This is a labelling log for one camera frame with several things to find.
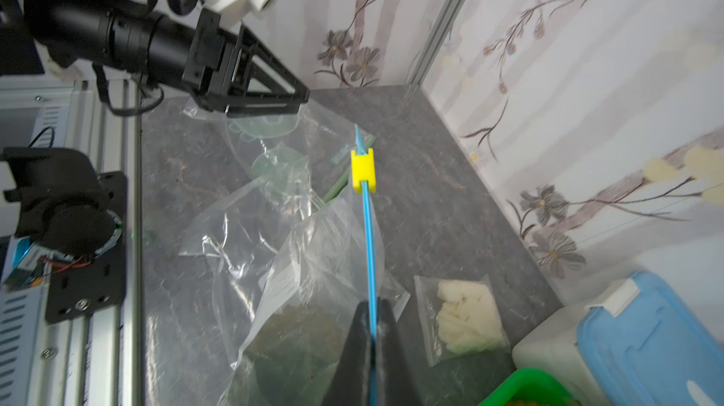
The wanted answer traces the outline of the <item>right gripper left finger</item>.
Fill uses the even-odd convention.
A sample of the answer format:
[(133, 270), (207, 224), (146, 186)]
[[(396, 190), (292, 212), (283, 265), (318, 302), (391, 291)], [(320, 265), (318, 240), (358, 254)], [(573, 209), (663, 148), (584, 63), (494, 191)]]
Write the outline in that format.
[(322, 405), (375, 405), (374, 355), (369, 302), (360, 302)]

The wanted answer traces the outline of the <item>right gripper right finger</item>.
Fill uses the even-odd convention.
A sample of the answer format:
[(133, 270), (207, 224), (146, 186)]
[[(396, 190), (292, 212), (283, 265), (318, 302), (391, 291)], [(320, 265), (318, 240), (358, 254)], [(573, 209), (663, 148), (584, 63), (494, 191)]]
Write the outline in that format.
[(422, 405), (388, 300), (377, 302), (374, 347), (374, 404)]

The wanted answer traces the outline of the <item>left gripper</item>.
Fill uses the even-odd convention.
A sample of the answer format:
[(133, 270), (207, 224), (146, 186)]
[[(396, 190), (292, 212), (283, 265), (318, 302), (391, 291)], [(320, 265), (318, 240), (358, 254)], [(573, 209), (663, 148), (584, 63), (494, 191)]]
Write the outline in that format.
[(246, 26), (221, 27), (221, 15), (203, 9), (182, 75), (192, 100), (230, 118), (294, 115), (309, 99), (299, 80)]

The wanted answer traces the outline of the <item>green zip bag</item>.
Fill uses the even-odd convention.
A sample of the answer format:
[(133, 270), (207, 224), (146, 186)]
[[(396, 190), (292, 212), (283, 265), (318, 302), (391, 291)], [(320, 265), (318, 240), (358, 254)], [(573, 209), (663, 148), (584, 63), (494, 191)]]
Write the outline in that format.
[(375, 143), (374, 135), (313, 100), (293, 115), (243, 118), (211, 113), (188, 100), (184, 114), (212, 124), (253, 179), (267, 177), (277, 189), (287, 191), (291, 171), (307, 168), (322, 202), (335, 199), (347, 186), (357, 138), (362, 136), (368, 148)]

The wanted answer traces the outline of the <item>blue zip bag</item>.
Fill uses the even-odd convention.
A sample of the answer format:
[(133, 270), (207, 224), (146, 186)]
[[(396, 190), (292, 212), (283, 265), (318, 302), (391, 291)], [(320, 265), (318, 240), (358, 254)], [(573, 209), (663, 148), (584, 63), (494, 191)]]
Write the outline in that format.
[[(244, 351), (273, 314), (288, 305), (316, 306), (351, 327), (358, 304), (371, 298), (371, 286), (399, 317), (410, 294), (385, 270), (384, 245), (373, 208), (365, 206), (362, 195), (347, 185), (335, 199), (292, 226), (271, 267), (234, 376)], [(228, 389), (219, 400), (222, 405), (228, 405)]]

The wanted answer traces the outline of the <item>pineapple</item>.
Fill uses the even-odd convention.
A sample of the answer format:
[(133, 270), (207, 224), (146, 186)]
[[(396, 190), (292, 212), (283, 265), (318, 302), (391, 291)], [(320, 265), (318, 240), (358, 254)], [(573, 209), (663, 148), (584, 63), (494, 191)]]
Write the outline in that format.
[(320, 405), (349, 328), (316, 306), (284, 307), (244, 351), (226, 403)]

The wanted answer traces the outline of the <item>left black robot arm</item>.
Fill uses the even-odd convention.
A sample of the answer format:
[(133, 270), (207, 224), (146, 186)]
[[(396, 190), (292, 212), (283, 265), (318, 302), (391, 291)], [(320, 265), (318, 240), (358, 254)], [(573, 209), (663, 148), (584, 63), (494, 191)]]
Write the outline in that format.
[(141, 89), (172, 87), (229, 117), (296, 113), (308, 88), (243, 25), (274, 0), (1, 0), (1, 72), (40, 75), (39, 48), (62, 68), (90, 62), (102, 103), (106, 68)]

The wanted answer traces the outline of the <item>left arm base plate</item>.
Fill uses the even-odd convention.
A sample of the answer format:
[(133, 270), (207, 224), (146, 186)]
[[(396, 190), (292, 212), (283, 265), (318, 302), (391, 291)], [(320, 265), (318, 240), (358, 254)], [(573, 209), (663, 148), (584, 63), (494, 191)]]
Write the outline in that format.
[(6, 148), (20, 214), (13, 267), (3, 291), (48, 286), (45, 320), (55, 324), (123, 302), (128, 181), (99, 173), (67, 148)]

